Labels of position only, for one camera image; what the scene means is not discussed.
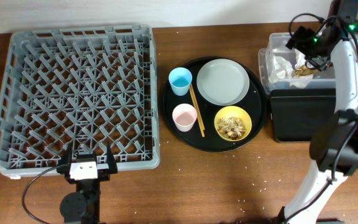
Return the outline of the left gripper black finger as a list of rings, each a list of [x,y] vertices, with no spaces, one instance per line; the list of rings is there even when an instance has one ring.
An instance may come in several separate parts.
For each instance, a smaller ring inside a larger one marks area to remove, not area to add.
[[[111,152],[111,145],[109,141],[106,146],[106,163],[109,165],[114,165],[116,163],[114,155]]]
[[[67,151],[63,156],[63,164],[70,164],[72,160],[72,145],[69,144],[67,147]]]

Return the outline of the brown foil snack wrapper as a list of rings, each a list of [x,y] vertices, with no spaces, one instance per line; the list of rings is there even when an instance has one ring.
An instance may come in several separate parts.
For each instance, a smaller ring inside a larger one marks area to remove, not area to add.
[[[334,76],[334,67],[332,64],[323,70],[312,70],[307,68],[305,65],[297,68],[293,71],[292,78],[304,78],[304,79],[321,79],[321,78],[332,78]]]

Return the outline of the white napkin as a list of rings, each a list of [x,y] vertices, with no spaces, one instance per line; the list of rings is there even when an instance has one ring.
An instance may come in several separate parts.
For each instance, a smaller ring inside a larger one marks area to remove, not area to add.
[[[308,63],[306,63],[305,55],[301,53],[299,50],[295,49],[295,59],[296,64],[292,65],[289,61],[284,59],[281,56],[273,56],[272,63],[273,69],[271,71],[271,75],[269,77],[270,83],[281,82],[284,80],[290,81],[290,86],[294,86],[296,88],[305,88],[307,84],[310,82],[310,79],[304,78],[292,78],[291,75],[293,71],[301,66],[305,65],[307,68]]]

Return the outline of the pink plastic cup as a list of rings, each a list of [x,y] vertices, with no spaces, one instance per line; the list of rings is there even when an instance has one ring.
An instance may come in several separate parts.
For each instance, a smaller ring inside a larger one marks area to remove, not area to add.
[[[195,107],[186,103],[179,104],[172,112],[175,126],[181,132],[188,132],[193,127],[197,117]]]

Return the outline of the grey round plate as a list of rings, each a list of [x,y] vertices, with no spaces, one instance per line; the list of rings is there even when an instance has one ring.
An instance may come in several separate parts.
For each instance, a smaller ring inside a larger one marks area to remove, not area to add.
[[[196,86],[206,101],[218,106],[229,106],[240,102],[246,96],[250,78],[242,65],[220,58],[201,67]]]

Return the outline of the light blue plastic cup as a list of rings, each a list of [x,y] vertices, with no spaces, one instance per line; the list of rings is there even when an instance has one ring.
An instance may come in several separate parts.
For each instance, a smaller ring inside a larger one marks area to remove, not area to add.
[[[171,89],[176,96],[184,96],[187,94],[192,83],[193,76],[191,72],[184,67],[174,68],[168,76]]]

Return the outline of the yellow plastic bowl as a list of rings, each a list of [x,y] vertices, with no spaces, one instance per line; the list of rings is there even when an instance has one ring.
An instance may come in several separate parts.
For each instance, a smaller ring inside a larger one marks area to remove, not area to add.
[[[252,120],[248,112],[238,106],[225,106],[215,115],[214,127],[226,141],[240,141],[251,132]]]

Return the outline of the food leftovers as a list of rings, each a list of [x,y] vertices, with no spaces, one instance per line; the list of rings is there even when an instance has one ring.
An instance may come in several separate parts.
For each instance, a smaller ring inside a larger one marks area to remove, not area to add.
[[[238,140],[246,132],[244,122],[235,116],[218,119],[218,133],[228,139]]]

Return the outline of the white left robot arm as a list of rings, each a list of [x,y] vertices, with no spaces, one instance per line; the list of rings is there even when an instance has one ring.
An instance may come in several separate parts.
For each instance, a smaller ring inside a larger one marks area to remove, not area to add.
[[[106,163],[98,164],[95,152],[77,154],[72,161],[73,150],[59,160],[57,172],[65,176],[69,184],[76,185],[76,191],[66,195],[60,203],[60,213],[65,223],[100,222],[100,183],[110,180],[117,173],[116,160],[107,145]]]

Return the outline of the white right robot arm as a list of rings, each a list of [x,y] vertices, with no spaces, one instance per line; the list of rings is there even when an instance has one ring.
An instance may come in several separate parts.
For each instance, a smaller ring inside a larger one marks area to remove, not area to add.
[[[316,223],[334,191],[358,169],[358,0],[332,1],[318,30],[290,32],[288,49],[305,55],[306,64],[323,71],[333,64],[334,114],[310,142],[311,164],[293,200],[273,223]]]

